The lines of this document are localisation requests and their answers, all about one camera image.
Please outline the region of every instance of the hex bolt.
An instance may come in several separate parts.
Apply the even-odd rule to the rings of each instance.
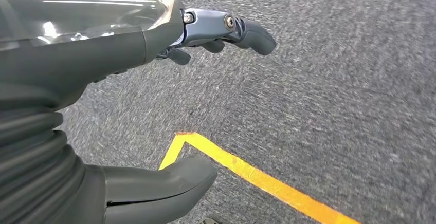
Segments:
[[[189,12],[183,14],[183,22],[185,24],[189,24],[189,23],[194,22],[194,15],[192,15],[192,13],[189,13]]]
[[[224,24],[226,25],[226,28],[230,31],[234,31],[234,29],[236,28],[236,22],[234,21],[233,16],[230,14],[224,17]]]

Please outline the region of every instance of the clear plastic cover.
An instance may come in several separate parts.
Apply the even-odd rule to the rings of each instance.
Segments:
[[[150,30],[170,22],[175,0],[0,0],[0,50]]]

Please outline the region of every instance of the black rubber grip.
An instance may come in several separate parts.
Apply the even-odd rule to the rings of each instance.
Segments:
[[[240,48],[252,48],[261,55],[268,55],[276,48],[276,41],[261,25],[256,22],[241,20],[244,32],[241,41],[235,43]]]

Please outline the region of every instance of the yellow painted line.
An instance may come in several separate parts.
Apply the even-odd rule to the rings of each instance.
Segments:
[[[278,198],[294,209],[322,224],[359,224],[329,206],[315,201],[304,193],[251,166],[240,158],[224,151],[198,133],[177,134],[168,149],[160,170],[177,160],[183,144],[187,142],[243,179]]]

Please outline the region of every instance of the yellow road marking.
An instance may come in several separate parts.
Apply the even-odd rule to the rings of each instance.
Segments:
[[[278,198],[282,202],[323,224],[359,224],[338,211],[317,202],[278,179],[251,166],[240,158],[224,151],[198,133],[177,134],[171,143],[160,170],[177,160],[183,144],[187,142],[243,179]]]

